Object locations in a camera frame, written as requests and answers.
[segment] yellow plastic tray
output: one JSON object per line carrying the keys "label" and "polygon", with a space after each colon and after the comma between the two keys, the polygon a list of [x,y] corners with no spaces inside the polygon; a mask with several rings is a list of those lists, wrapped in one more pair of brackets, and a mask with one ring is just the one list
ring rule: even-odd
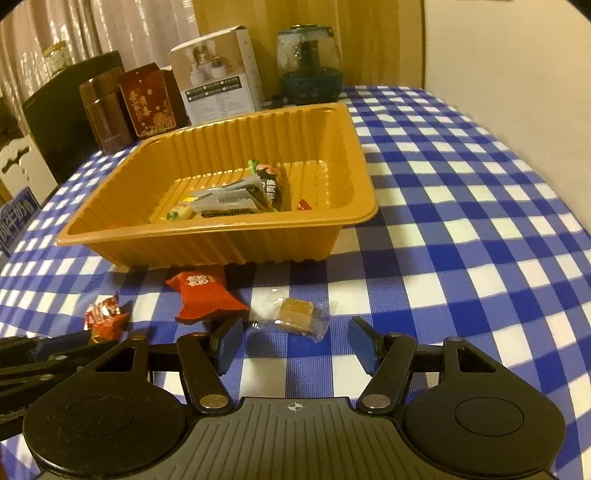
{"label": "yellow plastic tray", "polygon": [[[161,220],[189,192],[248,176],[251,158],[283,163],[291,211]],[[302,198],[312,210],[296,210]],[[128,267],[322,260],[343,225],[368,220],[377,208],[347,107],[329,103],[144,141],[84,202],[57,244],[83,244]]]}

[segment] red candy wrapper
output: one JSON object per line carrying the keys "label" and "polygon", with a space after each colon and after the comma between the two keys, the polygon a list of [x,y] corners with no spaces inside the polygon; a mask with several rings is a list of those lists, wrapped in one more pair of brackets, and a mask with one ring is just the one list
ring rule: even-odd
{"label": "red candy wrapper", "polygon": [[312,207],[310,206],[310,204],[307,201],[305,201],[304,199],[301,199],[297,203],[297,209],[298,210],[312,210]]}
{"label": "red candy wrapper", "polygon": [[129,312],[121,313],[119,296],[117,294],[95,304],[88,305],[84,314],[84,330],[91,330],[91,342],[106,342],[119,340],[127,320]]}
{"label": "red candy wrapper", "polygon": [[213,320],[248,310],[227,291],[223,267],[199,267],[179,273],[166,283],[181,294],[183,306],[177,315],[181,323]]}

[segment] blue and white tablecloth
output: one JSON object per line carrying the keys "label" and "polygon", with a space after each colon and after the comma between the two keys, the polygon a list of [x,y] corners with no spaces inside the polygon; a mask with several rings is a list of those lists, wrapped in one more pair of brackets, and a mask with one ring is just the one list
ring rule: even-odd
{"label": "blue and white tablecloth", "polygon": [[[352,315],[421,343],[459,335],[560,407],[567,434],[556,474],[589,480],[589,234],[525,161],[425,91],[355,87],[342,102],[380,210],[344,229],[326,261],[226,267],[228,287],[253,315],[273,287],[332,304],[329,332],[318,344],[273,329],[248,331],[223,379],[230,393],[357,398],[369,377],[346,340]],[[85,247],[54,244],[128,153],[93,155],[29,226],[1,272],[1,336],[80,330],[88,304],[115,291],[122,303],[134,301],[135,323],[155,327],[154,343],[193,330],[174,321],[180,298],[164,284],[178,270],[127,271]],[[436,381],[415,375],[412,392]],[[177,374],[159,382],[182,395]],[[22,436],[4,442],[2,461],[11,479],[38,471]]]}

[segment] curtain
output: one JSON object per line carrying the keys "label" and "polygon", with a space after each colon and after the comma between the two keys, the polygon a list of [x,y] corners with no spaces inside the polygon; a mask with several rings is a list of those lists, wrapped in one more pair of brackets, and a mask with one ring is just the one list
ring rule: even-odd
{"label": "curtain", "polygon": [[24,0],[0,22],[0,88],[23,132],[22,103],[50,80],[45,49],[64,40],[74,63],[118,50],[126,70],[168,65],[198,37],[191,0]]}

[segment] white chair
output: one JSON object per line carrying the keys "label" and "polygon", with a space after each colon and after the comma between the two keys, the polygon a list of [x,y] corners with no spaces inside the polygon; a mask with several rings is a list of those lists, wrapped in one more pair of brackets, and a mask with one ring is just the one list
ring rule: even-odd
{"label": "white chair", "polygon": [[57,187],[56,180],[29,135],[12,140],[0,151],[0,180],[12,197],[28,186],[40,205]]}

